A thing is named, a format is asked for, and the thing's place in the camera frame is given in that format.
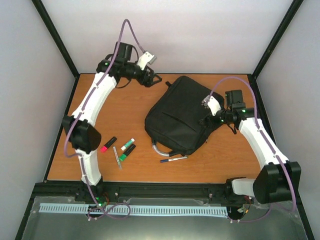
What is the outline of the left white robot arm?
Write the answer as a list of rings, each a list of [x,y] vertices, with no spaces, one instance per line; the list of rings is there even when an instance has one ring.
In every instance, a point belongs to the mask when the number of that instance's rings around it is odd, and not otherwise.
[[[96,130],[96,120],[109,94],[117,88],[122,78],[136,80],[140,85],[151,87],[162,81],[148,64],[156,60],[156,56],[148,51],[132,62],[132,51],[135,47],[124,42],[115,44],[114,52],[101,60],[96,68],[93,82],[85,97],[71,115],[65,115],[62,126],[66,133],[64,148],[71,143],[78,157],[81,180],[88,184],[86,195],[92,201],[103,198],[104,188],[98,185],[102,175],[98,165],[97,149],[102,136]]]

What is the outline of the black student backpack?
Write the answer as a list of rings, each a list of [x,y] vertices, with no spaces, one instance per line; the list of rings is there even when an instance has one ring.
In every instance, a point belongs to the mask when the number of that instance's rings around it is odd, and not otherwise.
[[[209,88],[188,76],[180,76],[150,109],[144,129],[152,148],[161,156],[189,156],[199,149],[213,131],[222,126],[214,121],[202,100],[211,94]]]

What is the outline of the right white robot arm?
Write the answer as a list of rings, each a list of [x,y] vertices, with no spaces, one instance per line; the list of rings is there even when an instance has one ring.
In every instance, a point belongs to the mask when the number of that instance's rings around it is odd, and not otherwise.
[[[255,179],[238,177],[227,182],[235,195],[255,198],[260,204],[296,202],[301,167],[279,150],[267,133],[256,107],[247,107],[241,90],[225,92],[226,108],[212,95],[201,104],[210,110],[208,120],[225,124],[234,134],[241,133],[253,150],[260,166]]]

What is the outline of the blue white pen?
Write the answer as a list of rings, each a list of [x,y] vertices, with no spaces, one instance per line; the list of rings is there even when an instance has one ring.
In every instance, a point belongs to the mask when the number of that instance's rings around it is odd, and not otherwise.
[[[167,163],[167,162],[173,162],[173,161],[178,161],[178,160],[184,160],[187,158],[188,158],[188,156],[181,156],[181,157],[175,157],[175,158],[162,159],[162,160],[160,160],[160,163]]]

